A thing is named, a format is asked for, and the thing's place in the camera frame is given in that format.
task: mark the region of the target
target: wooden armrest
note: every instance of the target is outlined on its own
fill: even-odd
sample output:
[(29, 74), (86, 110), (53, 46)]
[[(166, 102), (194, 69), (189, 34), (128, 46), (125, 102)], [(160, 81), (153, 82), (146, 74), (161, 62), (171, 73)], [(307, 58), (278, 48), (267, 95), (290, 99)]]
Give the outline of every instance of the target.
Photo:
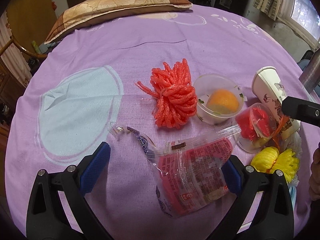
[(38, 53), (33, 53), (28, 50), (26, 50), (24, 47), (22, 47), (19, 42), (15, 39), (15, 37), (12, 35), (10, 36), (10, 40), (4, 45), (4, 47), (0, 50), (0, 56), (4, 53), (4, 51), (11, 45), (14, 44), (22, 53), (27, 54), (30, 57), (35, 57), (38, 59), (41, 58), (46, 58), (48, 55), (47, 54), (38, 54)]

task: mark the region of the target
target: red logo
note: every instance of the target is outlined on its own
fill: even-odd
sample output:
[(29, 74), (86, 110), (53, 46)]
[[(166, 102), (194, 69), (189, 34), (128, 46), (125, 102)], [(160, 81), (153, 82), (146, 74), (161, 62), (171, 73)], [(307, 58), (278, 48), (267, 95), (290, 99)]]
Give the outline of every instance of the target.
[(192, 198), (192, 193), (181, 194), (181, 197), (184, 201)]

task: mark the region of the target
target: pink plastic package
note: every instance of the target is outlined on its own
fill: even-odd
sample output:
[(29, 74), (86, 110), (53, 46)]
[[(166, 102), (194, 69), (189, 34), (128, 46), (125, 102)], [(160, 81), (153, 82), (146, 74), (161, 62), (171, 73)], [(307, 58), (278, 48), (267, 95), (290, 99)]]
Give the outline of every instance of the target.
[(112, 132), (134, 133), (157, 178), (156, 196), (170, 217), (197, 211), (228, 192), (221, 167), (230, 157), (240, 134), (234, 125), (218, 132), (166, 143), (157, 148), (145, 134), (113, 123)]

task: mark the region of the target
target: bed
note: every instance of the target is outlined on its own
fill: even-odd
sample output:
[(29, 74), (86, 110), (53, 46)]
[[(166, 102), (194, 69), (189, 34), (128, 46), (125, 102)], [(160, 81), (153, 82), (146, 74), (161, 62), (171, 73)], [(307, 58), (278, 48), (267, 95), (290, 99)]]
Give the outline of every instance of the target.
[[(85, 198), (114, 239), (206, 239), (235, 196), (227, 194), (179, 219), (167, 217), (159, 208), (155, 176), (139, 142), (134, 135), (117, 141), (108, 130), (110, 122), (130, 125), (159, 147), (212, 130), (196, 116), (180, 130), (157, 128), (151, 115), (156, 102), (134, 85), (138, 80), (149, 84), (151, 68), (161, 68), (163, 61), (173, 65), (182, 58), (188, 60), (193, 82), (205, 73), (237, 82), (248, 98), (244, 107), (258, 101), (252, 78), (269, 65), (277, 69), (288, 95), (308, 99), (298, 80), (302, 72), (290, 55), (247, 19), (219, 9), (194, 5), (185, 12), (116, 18), (76, 30), (49, 53), (18, 100), (12, 121), (5, 185), (13, 221), (24, 234), (37, 172), (63, 171), (106, 141), (111, 146), (108, 173), (103, 171)], [(302, 123), (300, 136), (295, 234), (309, 217), (308, 180), (320, 132)], [(244, 165), (252, 159), (239, 147), (233, 154)], [(64, 195), (60, 197), (72, 227), (79, 229)], [(257, 206), (258, 199), (244, 228)]]

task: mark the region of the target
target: window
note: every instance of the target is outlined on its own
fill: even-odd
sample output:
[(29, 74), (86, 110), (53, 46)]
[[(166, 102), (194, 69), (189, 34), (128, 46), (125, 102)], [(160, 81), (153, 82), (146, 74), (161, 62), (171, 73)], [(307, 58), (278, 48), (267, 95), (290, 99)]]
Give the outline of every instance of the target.
[(319, 46), (320, 17), (310, 0), (283, 0), (278, 18), (313, 49)]

